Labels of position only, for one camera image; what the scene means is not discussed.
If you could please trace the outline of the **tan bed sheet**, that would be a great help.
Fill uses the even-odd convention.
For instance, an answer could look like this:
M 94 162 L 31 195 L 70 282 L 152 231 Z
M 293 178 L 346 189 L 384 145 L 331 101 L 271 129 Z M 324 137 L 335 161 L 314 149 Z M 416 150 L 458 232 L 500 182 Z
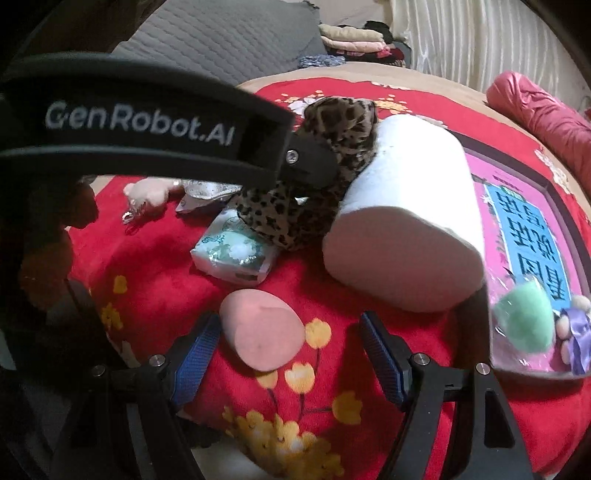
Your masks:
M 517 123 L 490 108 L 486 95 L 441 77 L 370 63 L 308 68 L 246 81 L 239 88 L 283 105 L 322 95 L 376 99 L 382 117 L 418 114 L 522 161 L 551 181 L 575 215 L 590 218 L 580 182 L 550 149 Z

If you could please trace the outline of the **pink plush bear lilac hat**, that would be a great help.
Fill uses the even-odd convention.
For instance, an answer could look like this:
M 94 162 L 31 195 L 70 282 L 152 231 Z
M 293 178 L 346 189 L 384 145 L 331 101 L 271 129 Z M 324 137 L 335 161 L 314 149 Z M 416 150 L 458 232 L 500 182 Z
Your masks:
M 127 210 L 122 215 L 122 223 L 127 225 L 142 216 L 159 215 L 169 197 L 182 192 L 183 185 L 180 179 L 146 177 L 126 184 L 123 187 L 123 195 L 127 201 Z

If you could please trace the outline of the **green tissue pack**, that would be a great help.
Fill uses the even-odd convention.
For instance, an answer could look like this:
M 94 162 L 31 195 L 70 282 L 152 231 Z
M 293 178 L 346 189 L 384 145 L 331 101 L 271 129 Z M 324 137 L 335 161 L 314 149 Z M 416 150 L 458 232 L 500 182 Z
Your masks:
M 224 208 L 190 256 L 197 270 L 240 286 L 257 286 L 269 275 L 280 250 L 261 238 L 238 217 L 235 208 Z

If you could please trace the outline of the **blue patterned cloth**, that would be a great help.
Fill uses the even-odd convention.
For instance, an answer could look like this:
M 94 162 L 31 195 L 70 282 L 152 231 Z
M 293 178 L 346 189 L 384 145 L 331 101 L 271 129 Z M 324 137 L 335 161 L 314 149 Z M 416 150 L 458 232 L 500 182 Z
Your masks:
M 331 54 L 304 55 L 297 59 L 297 67 L 300 69 L 335 67 L 345 63 L 344 56 Z

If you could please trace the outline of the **white floral scrunchie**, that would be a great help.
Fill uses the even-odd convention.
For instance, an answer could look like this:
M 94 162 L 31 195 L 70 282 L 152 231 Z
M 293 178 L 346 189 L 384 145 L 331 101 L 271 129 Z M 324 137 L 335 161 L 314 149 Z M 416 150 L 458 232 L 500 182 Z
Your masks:
M 183 180 L 183 198 L 175 208 L 178 214 L 185 214 L 208 205 L 225 203 L 242 190 L 242 186 L 198 180 Z

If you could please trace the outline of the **pink rolled quilt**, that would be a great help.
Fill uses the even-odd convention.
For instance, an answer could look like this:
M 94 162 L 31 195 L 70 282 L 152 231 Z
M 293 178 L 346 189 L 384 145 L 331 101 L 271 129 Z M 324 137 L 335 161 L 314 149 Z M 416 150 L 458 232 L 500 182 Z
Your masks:
M 590 196 L 590 121 L 528 77 L 498 75 L 486 91 L 488 105 L 518 123 L 557 156 Z

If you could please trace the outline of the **green makeup sponge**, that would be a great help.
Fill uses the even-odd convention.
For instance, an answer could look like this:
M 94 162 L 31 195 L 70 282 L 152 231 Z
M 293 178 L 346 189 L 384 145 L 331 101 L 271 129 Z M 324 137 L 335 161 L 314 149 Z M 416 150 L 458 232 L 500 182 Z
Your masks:
M 505 287 L 492 305 L 495 340 L 513 362 L 527 365 L 531 357 L 547 354 L 554 345 L 553 307 L 533 274 L 509 277 Z

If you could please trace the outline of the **dark shallow cardboard box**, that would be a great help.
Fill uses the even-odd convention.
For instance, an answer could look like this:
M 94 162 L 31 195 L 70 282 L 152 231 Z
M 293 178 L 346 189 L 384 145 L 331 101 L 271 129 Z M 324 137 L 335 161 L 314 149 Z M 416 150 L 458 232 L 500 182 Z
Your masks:
M 496 372 L 530 383 L 577 382 L 562 363 L 555 338 L 547 354 L 515 363 L 495 340 L 493 302 L 506 291 L 509 277 L 535 275 L 549 295 L 554 314 L 574 295 L 590 292 L 590 256 L 582 231 L 558 191 L 542 174 L 483 142 L 457 133 L 473 179 L 485 240 L 485 286 L 457 310 L 480 319 L 481 349 Z

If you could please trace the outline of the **stack of folded clothes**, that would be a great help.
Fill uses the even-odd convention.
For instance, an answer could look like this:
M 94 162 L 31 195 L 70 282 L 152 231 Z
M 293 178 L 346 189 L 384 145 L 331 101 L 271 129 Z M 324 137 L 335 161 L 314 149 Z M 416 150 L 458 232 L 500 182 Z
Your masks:
M 318 25 L 327 52 L 349 62 L 367 62 L 407 68 L 412 63 L 412 49 L 394 39 L 383 22 L 368 21 L 363 27 Z

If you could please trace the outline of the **leopard print scrunchie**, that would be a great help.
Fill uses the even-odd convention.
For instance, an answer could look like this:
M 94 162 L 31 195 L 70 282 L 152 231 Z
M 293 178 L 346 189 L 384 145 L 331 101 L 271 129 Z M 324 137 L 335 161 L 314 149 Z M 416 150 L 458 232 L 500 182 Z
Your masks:
M 284 250 L 320 240 L 353 180 L 373 161 L 378 126 L 377 106 L 367 99 L 325 97 L 308 105 L 287 150 L 297 160 L 273 188 L 243 189 L 238 217 Z

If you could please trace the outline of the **pink makeup sponge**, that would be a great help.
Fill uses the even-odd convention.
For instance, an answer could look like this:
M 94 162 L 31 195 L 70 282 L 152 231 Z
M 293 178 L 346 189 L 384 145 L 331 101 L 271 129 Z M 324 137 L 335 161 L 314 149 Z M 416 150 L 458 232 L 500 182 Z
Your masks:
M 240 289 L 221 302 L 224 337 L 245 365 L 270 372 L 286 365 L 304 345 L 304 324 L 279 297 L 256 289 Z

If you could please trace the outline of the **white toilet paper roll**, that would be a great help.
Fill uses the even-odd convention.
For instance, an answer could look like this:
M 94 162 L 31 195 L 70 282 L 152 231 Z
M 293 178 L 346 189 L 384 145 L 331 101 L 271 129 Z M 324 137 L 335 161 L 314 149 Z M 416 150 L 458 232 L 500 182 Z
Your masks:
M 485 283 L 485 240 L 467 157 L 447 129 L 394 115 L 322 242 L 325 269 L 413 312 L 449 310 Z

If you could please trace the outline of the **pink blue book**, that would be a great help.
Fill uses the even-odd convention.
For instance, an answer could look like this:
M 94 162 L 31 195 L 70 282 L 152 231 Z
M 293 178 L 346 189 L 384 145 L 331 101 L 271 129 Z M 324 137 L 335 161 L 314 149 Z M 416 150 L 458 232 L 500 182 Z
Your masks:
M 590 256 L 557 191 L 497 151 L 466 151 L 485 241 L 490 361 L 507 375 L 575 381 L 590 368 Z

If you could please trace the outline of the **cream plush bear purple bow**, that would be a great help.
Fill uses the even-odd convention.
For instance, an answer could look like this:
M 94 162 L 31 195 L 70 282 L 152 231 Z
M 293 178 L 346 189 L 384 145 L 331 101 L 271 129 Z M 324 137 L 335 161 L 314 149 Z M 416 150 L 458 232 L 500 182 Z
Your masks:
M 590 298 L 574 295 L 555 321 L 562 363 L 575 376 L 590 373 Z

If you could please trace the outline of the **red floral blanket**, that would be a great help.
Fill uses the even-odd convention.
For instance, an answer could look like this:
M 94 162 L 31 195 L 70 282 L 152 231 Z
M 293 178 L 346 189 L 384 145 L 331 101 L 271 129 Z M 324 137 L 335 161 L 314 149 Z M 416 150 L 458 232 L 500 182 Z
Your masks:
M 439 120 L 548 175 L 539 141 L 497 120 L 483 105 L 466 107 L 451 95 L 328 75 L 276 75 L 246 89 L 293 111 L 331 95 L 374 100 L 382 117 L 414 113 Z M 98 194 L 99 216 L 71 232 L 72 274 L 91 292 L 109 338 L 130 360 L 162 353 L 204 311 L 214 310 L 231 285 L 198 272 L 190 248 L 211 218 L 184 218 L 167 209 L 155 220 L 121 221 L 124 179 Z M 394 334 L 447 365 L 460 350 L 463 321 L 453 313 L 410 313 L 349 289 L 322 264 L 318 246 L 280 256 L 263 290 L 301 317 L 307 337 L 286 367 L 256 375 L 228 344 L 216 350 L 204 384 L 186 413 L 231 433 L 257 462 L 273 453 L 280 473 L 310 479 L 373 479 L 390 450 L 401 414 L 381 393 L 359 335 L 360 314 L 374 310 Z

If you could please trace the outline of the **white curtain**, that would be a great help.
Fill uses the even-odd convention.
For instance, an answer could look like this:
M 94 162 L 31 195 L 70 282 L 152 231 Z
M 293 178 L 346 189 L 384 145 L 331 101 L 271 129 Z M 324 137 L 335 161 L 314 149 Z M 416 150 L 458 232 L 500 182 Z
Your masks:
M 485 92 L 521 73 L 568 106 L 590 106 L 590 86 L 551 28 L 521 1 L 393 1 L 391 31 L 412 68 Z

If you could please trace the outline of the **grey quilted sofa cover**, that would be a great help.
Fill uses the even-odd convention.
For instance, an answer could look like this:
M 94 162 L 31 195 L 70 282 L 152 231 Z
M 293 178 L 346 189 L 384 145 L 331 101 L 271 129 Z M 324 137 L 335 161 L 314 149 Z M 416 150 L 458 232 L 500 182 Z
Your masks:
M 113 54 L 238 85 L 324 55 L 318 25 L 306 1 L 166 1 Z

